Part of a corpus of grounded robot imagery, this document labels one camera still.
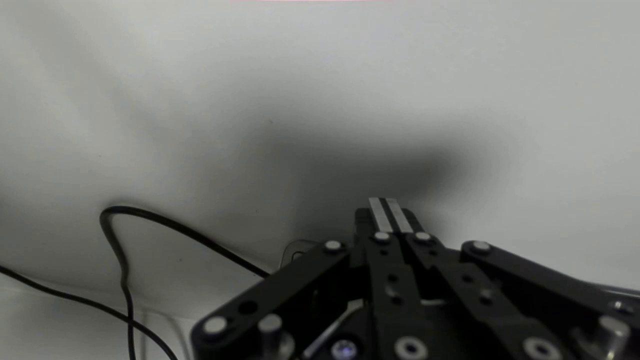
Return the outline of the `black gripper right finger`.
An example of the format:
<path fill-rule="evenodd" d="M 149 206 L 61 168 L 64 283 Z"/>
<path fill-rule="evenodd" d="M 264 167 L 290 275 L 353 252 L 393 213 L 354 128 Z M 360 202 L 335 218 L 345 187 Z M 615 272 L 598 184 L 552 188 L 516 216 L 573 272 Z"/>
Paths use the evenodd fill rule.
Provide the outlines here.
<path fill-rule="evenodd" d="M 465 262 L 410 223 L 397 199 L 384 205 L 416 280 L 448 303 L 457 325 L 465 328 L 465 344 L 481 360 L 574 360 L 540 320 L 523 315 L 477 264 Z"/>

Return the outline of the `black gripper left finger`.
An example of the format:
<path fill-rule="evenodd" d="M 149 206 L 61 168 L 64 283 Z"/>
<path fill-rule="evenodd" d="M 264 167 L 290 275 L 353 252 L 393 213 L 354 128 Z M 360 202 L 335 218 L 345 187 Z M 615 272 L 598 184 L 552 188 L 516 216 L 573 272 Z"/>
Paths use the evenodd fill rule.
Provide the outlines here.
<path fill-rule="evenodd" d="M 374 355 L 381 360 L 434 360 L 430 325 L 416 285 L 414 270 L 405 256 L 406 240 L 395 199 L 370 199 L 368 223 L 358 226 L 358 245 L 370 289 L 374 325 Z"/>

